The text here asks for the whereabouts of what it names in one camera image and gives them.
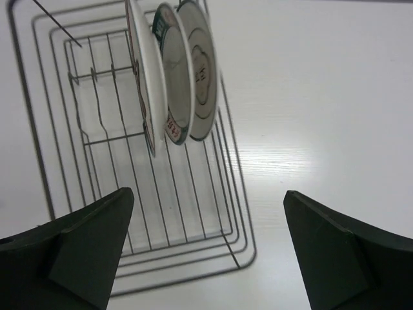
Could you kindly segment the white plate grey pattern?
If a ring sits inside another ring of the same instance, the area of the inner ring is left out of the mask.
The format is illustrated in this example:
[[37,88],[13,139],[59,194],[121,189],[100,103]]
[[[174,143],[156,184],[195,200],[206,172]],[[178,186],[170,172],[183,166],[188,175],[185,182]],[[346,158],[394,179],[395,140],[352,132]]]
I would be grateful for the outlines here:
[[195,1],[182,1],[177,13],[183,23],[191,51],[196,104],[190,136],[204,140],[210,133],[218,109],[219,67],[209,20]]

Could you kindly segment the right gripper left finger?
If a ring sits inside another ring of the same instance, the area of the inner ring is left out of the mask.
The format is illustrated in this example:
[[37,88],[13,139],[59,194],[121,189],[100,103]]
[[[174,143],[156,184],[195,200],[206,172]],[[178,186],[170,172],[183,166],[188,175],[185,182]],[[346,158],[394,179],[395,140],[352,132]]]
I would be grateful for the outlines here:
[[106,309],[133,206],[123,187],[1,239],[1,309]]

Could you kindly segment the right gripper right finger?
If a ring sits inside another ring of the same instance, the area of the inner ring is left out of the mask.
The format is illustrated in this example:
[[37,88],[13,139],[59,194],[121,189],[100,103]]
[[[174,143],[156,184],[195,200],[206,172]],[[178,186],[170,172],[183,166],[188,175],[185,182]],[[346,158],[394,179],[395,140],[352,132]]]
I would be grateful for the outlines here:
[[412,309],[412,239],[298,191],[283,205],[312,309]]

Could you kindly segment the orange sunburst plate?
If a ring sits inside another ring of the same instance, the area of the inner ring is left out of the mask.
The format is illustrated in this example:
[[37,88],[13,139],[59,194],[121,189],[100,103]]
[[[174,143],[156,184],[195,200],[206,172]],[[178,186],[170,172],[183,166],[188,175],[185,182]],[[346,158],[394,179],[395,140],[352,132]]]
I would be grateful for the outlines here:
[[138,2],[126,1],[125,12],[145,136],[155,157],[163,144],[168,113],[161,53]]

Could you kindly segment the green rimmed white plate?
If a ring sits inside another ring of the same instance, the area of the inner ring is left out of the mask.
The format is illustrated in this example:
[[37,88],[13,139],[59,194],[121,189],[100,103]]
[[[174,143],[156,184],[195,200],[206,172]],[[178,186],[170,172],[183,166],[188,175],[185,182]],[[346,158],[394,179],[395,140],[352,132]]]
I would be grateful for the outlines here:
[[152,23],[166,81],[166,133],[182,145],[192,130],[195,115],[194,66],[183,22],[170,3],[161,3]]

